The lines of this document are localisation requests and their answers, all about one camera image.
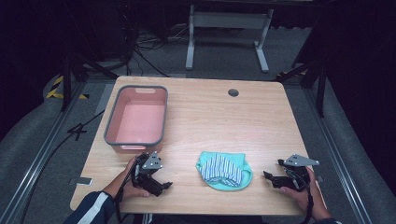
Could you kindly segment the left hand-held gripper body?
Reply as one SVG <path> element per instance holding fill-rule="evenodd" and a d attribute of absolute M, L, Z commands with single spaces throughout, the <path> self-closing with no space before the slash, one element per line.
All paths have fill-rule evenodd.
<path fill-rule="evenodd" d="M 158 157 L 156 151 L 138 155 L 132 166 L 131 180 L 133 185 L 136 188 L 148 191 L 150 194 L 155 189 L 162 189 L 162 184 L 152 177 L 161 168 L 161 159 Z"/>

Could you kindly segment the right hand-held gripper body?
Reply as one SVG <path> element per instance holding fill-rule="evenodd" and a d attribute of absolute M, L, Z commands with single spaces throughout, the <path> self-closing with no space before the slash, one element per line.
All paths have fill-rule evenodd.
<path fill-rule="evenodd" d="M 286 173 L 286 176 L 282 176 L 278 180 L 277 185 L 294 190 L 306 189 L 310 183 L 310 177 L 306 167 L 319 165 L 319 161 L 298 154 L 292 154 L 287 159 L 279 159 L 277 162 Z"/>

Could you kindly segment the teal and striped cloth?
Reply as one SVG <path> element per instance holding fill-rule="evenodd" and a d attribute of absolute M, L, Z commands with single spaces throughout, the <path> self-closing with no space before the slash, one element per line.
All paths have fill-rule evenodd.
<path fill-rule="evenodd" d="M 209 187 L 220 191 L 244 189 L 253 178 L 245 153 L 203 151 L 195 167 Z"/>

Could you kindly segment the pink basin with grey rim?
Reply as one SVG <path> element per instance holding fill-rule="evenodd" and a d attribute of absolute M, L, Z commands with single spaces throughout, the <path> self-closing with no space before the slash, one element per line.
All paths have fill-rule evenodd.
<path fill-rule="evenodd" d="M 167 99 L 163 86 L 121 87 L 104 133 L 106 143 L 118 153 L 160 152 Z"/>

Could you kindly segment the person's left hand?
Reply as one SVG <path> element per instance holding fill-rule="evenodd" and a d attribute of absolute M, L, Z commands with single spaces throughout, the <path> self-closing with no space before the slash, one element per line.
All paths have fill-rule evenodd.
<path fill-rule="evenodd" d="M 125 169 L 120 173 L 121 176 L 121 182 L 124 182 L 124 180 L 129 177 L 129 172 L 132 168 L 132 166 L 134 165 L 134 161 L 135 158 L 131 158 Z M 123 194 L 122 194 L 122 199 L 129 199 L 132 197 L 143 197 L 143 198 L 147 198 L 149 196 L 149 192 L 144 190 L 144 189 L 140 189 L 140 188 L 136 188 L 132 182 L 130 180 L 127 181 L 126 184 L 123 185 Z"/>

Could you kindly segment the person's right hand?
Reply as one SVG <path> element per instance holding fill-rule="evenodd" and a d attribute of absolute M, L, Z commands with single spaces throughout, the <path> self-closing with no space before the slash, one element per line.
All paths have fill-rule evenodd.
<path fill-rule="evenodd" d="M 310 193 L 313 197 L 313 211 L 312 211 L 312 213 L 317 213 L 320 209 L 325 208 L 325 205 L 322 201 L 321 192 L 318 188 L 318 184 L 315 179 L 314 172 L 308 167 L 306 167 L 306 171 L 309 174 L 309 178 L 310 178 L 309 189 L 310 189 Z M 295 202 L 297 202 L 298 206 L 303 211 L 307 210 L 307 208 L 308 208 L 308 192 L 306 189 L 299 192 L 299 191 L 296 191 L 294 189 L 290 189 L 287 187 L 281 187 L 280 190 L 282 193 L 291 197 Z"/>

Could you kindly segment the grey tape patch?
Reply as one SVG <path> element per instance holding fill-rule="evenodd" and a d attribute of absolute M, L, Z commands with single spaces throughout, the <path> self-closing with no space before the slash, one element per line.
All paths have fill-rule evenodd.
<path fill-rule="evenodd" d="M 71 178 L 68 182 L 71 186 L 89 186 L 92 183 L 92 179 L 88 177 L 75 177 Z"/>

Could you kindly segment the black tape cross mark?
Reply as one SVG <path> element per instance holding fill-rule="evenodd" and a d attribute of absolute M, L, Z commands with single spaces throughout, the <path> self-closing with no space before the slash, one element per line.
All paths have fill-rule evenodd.
<path fill-rule="evenodd" d="M 84 129 L 84 124 L 79 123 L 78 125 L 74 126 L 73 128 L 69 129 L 67 131 L 68 133 L 70 133 L 71 135 L 75 135 L 75 140 L 78 141 L 80 136 L 86 132 L 86 130 Z"/>

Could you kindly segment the black tripod stand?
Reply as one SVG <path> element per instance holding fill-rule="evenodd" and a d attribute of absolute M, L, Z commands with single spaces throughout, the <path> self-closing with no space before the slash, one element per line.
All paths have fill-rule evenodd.
<path fill-rule="evenodd" d="M 318 114 L 323 118 L 323 102 L 326 86 L 326 73 L 324 61 L 322 59 L 310 63 L 304 63 L 296 68 L 293 68 L 289 72 L 281 72 L 279 75 L 276 76 L 275 82 L 286 81 L 289 78 L 300 75 L 302 72 L 305 72 L 304 77 L 300 81 L 300 86 L 303 89 L 311 89 L 315 83 L 318 83 L 316 110 L 318 111 Z"/>
<path fill-rule="evenodd" d="M 111 72 L 109 69 L 103 67 L 97 62 L 89 60 L 88 58 L 77 54 L 75 52 L 68 53 L 64 58 L 63 72 L 64 77 L 64 99 L 62 111 L 65 111 L 72 101 L 72 79 L 74 76 L 77 82 L 86 82 L 88 79 L 87 69 L 84 67 L 87 64 L 93 70 L 104 74 L 111 79 L 117 79 L 119 76 Z"/>

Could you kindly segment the yellow and black floor tape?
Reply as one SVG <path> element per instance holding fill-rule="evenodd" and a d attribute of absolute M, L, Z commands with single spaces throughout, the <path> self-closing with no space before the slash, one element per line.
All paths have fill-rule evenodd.
<path fill-rule="evenodd" d="M 49 92 L 46 95 L 46 98 L 58 98 L 58 99 L 63 99 L 64 95 L 60 92 L 57 92 L 58 88 L 60 87 L 60 85 L 62 84 L 62 82 L 64 81 L 64 76 L 59 75 L 55 81 L 53 82 Z M 90 98 L 89 94 L 81 94 L 78 99 L 81 100 L 88 100 Z"/>

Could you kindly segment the aluminium floor rail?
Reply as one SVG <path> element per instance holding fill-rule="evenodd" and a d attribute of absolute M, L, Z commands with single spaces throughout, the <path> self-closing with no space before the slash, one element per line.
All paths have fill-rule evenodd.
<path fill-rule="evenodd" d="M 54 150 L 68 136 L 64 124 L 84 88 L 83 83 L 73 87 L 68 106 L 47 99 L 0 143 L 0 224 L 21 221 Z"/>
<path fill-rule="evenodd" d="M 324 136 L 326 144 L 329 148 L 329 155 L 337 173 L 341 185 L 346 193 L 346 197 L 351 205 L 351 208 L 355 214 L 359 224 L 373 224 L 367 209 L 361 199 L 361 196 L 356 188 L 355 182 L 350 175 L 346 167 L 346 163 L 342 159 L 342 156 L 338 150 L 337 145 L 334 142 L 332 134 L 327 126 L 327 123 L 323 117 L 321 117 L 316 108 L 316 99 L 311 90 L 303 90 L 304 96 L 309 104 L 311 111 L 314 113 L 314 118 L 318 123 L 321 133 Z"/>

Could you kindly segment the white metal table frame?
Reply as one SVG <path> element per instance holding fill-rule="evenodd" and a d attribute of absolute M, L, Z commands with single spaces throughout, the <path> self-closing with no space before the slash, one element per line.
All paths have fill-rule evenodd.
<path fill-rule="evenodd" d="M 272 9 L 269 9 L 264 14 L 201 12 L 197 11 L 194 5 L 191 5 L 189 15 L 189 44 L 187 48 L 185 68 L 187 70 L 191 70 L 193 68 L 195 28 L 249 29 L 261 31 L 261 37 L 253 43 L 253 47 L 256 51 L 261 70 L 264 73 L 268 73 L 269 66 L 262 48 L 270 28 L 273 14 L 274 11 Z"/>

